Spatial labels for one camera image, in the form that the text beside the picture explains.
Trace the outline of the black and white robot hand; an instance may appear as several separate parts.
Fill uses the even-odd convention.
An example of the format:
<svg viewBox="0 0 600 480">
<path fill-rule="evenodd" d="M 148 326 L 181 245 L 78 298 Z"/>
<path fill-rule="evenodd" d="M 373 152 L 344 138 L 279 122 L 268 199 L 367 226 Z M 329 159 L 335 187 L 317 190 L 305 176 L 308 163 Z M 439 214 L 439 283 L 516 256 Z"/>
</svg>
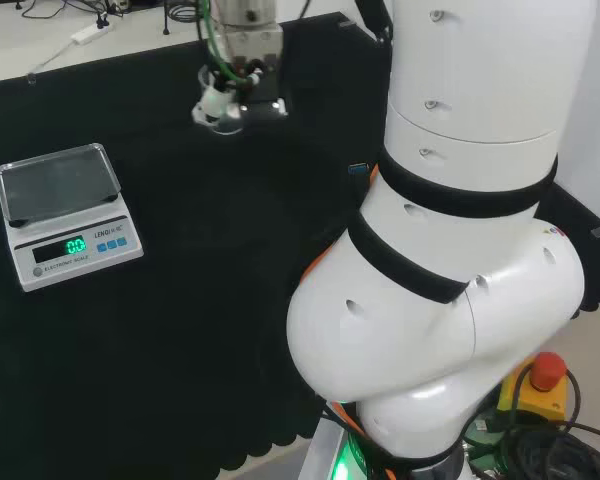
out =
<svg viewBox="0 0 600 480">
<path fill-rule="evenodd" d="M 201 98 L 192 109 L 193 121 L 216 134 L 234 135 L 249 124 L 285 118 L 281 26 L 239 29 L 213 21 L 211 27 L 210 59 L 198 72 Z"/>
</svg>

